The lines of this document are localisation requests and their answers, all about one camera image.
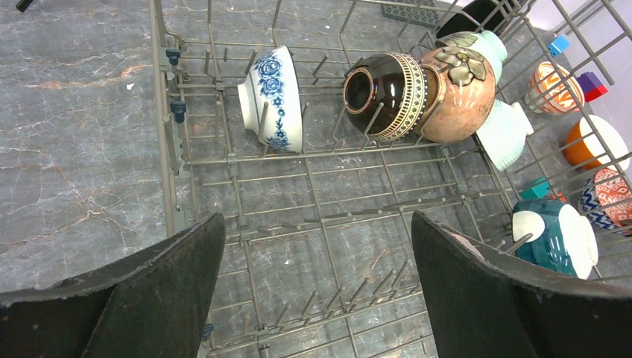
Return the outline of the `blue white patterned bowl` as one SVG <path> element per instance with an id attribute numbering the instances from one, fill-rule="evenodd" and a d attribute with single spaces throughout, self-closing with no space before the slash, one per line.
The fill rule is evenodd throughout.
<path id="1" fill-rule="evenodd" d="M 622 230 L 631 225 L 631 189 L 618 171 L 604 168 L 588 178 L 578 207 L 597 227 L 631 235 L 631 229 Z"/>

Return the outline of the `dark brown banded bowl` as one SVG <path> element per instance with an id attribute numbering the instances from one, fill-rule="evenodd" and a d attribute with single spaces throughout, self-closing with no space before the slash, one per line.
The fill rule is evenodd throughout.
<path id="1" fill-rule="evenodd" d="M 347 74 L 343 98 L 349 120 L 371 140 L 395 142 L 420 123 L 429 84 L 422 63 L 409 54 L 372 55 Z"/>

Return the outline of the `white bowl orange pattern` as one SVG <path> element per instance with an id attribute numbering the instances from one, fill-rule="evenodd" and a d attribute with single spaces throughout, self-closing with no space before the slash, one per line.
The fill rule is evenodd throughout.
<path id="1" fill-rule="evenodd" d="M 585 105 L 577 79 L 562 66 L 554 68 L 549 61 L 538 64 L 528 81 L 528 88 L 524 101 L 535 113 L 561 115 L 578 112 L 579 107 Z"/>

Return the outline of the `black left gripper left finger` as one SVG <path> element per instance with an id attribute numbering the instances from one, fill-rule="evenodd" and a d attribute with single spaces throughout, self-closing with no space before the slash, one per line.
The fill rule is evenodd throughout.
<path id="1" fill-rule="evenodd" d="M 223 215 L 44 289 L 1 294 L 3 357 L 195 357 L 226 239 Z"/>

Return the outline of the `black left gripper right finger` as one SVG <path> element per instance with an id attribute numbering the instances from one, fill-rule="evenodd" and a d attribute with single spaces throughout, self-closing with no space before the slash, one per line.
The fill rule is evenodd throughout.
<path id="1" fill-rule="evenodd" d="M 527 263 L 426 214 L 411 242 L 440 357 L 629 357 L 631 290 Z"/>

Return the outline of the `grey wire dish rack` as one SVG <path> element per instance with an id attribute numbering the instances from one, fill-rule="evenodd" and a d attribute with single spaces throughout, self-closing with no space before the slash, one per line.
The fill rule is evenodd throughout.
<path id="1" fill-rule="evenodd" d="M 496 99 L 520 103 L 534 132 L 500 172 L 476 134 L 454 144 L 415 132 L 377 142 L 349 121 L 347 73 L 383 51 L 419 57 L 436 28 L 382 15 L 392 1 L 151 1 L 151 45 L 168 234 L 219 212 L 224 255 L 200 357 L 436 357 L 411 247 L 411 219 L 433 219 L 515 253 L 512 210 L 544 176 L 582 216 L 578 199 L 598 170 L 631 189 L 631 3 L 524 1 L 500 34 L 508 58 Z M 556 36 L 570 42 L 551 57 Z M 299 153 L 262 144 L 244 127 L 237 85 L 254 61 L 285 45 L 303 117 Z M 608 93 L 561 115 L 524 101 L 539 63 Z M 629 152 L 615 159 L 588 115 L 608 121 Z M 586 118 L 610 162 L 572 165 L 564 149 Z M 631 235 L 590 221 L 598 264 L 590 280 L 631 286 Z"/>

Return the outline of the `white blue rimmed bowl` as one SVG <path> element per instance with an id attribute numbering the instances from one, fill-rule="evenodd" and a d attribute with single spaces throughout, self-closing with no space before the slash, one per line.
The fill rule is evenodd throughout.
<path id="1" fill-rule="evenodd" d="M 272 148 L 303 149 L 303 117 L 291 53 L 282 45 L 254 61 L 237 85 L 244 127 Z"/>

